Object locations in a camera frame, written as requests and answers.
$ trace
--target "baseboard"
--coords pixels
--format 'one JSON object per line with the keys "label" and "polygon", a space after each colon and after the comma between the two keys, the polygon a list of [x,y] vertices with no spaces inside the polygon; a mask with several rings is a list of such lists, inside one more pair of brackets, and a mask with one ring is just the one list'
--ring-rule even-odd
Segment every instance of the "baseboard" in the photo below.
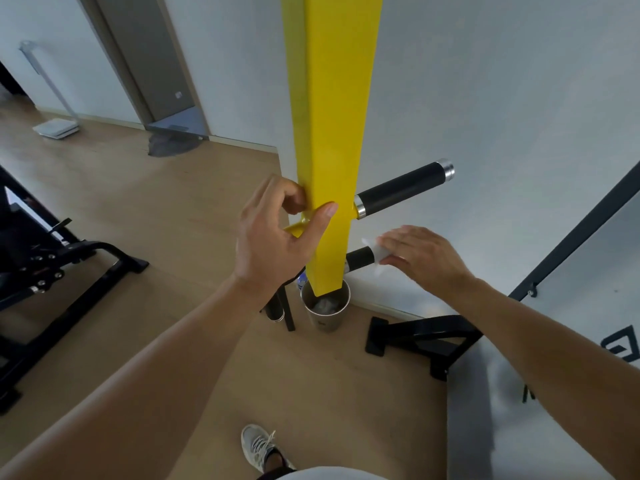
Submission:
{"label": "baseboard", "polygon": [[357,299],[352,299],[351,304],[355,306],[359,306],[366,310],[370,310],[375,313],[380,313],[383,315],[388,315],[393,318],[397,318],[398,320],[402,320],[405,322],[409,322],[412,320],[422,320],[424,317],[420,317],[418,315],[413,315],[411,313],[402,312],[400,310],[396,310],[395,308],[391,308],[389,306],[377,305],[376,303],[369,303],[367,301],[360,301]]}
{"label": "baseboard", "polygon": [[248,141],[224,138],[222,136],[209,136],[209,140],[215,143],[230,144],[231,146],[240,146],[241,148],[249,148],[250,150],[259,150],[261,152],[276,153],[276,154],[278,153],[278,149],[275,146],[269,146],[268,144],[249,143]]}
{"label": "baseboard", "polygon": [[[57,109],[53,107],[36,106],[39,112],[48,112],[50,114],[58,114],[60,116],[70,116],[64,109]],[[116,120],[114,118],[103,118],[101,116],[92,116],[91,114],[78,113],[78,118],[81,120],[98,121],[99,123],[108,123],[110,125],[125,126],[127,128],[135,128],[139,130],[145,129],[142,123],[134,123],[133,121]]]}

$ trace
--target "black pants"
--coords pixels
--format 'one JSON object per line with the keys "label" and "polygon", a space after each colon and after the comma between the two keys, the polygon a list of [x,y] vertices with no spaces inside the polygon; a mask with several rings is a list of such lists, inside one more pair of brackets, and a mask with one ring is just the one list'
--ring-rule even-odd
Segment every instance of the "black pants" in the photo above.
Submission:
{"label": "black pants", "polygon": [[258,480],[276,480],[276,478],[283,477],[284,475],[289,475],[290,473],[295,472],[293,468],[289,467],[279,467],[275,470],[265,473]]}

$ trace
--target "gray panel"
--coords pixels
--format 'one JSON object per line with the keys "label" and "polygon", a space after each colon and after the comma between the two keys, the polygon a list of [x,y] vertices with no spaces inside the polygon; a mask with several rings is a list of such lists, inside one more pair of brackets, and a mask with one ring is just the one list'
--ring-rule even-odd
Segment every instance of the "gray panel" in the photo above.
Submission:
{"label": "gray panel", "polygon": [[[640,194],[538,286],[523,303],[640,367]],[[487,339],[449,373],[448,455],[452,480],[610,479],[539,402]]]}
{"label": "gray panel", "polygon": [[157,1],[96,1],[154,120],[194,106]]}

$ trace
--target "person's right arm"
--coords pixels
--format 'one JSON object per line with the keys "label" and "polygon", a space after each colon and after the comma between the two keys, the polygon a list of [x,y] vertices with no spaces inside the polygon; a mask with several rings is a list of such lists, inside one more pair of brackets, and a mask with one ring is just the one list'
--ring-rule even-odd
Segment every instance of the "person's right arm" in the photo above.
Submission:
{"label": "person's right arm", "polygon": [[397,267],[500,350],[553,418],[618,480],[640,479],[640,371],[469,272],[443,237],[403,226],[378,238]]}

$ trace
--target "forearm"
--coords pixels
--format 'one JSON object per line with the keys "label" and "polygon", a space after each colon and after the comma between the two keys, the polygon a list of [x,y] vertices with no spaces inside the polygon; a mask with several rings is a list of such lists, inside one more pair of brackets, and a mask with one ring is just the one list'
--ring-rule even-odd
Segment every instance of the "forearm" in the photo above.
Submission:
{"label": "forearm", "polygon": [[604,468],[640,477],[640,371],[485,282],[471,280],[449,298]]}
{"label": "forearm", "polygon": [[2,479],[164,479],[260,297],[231,282],[22,451]]}

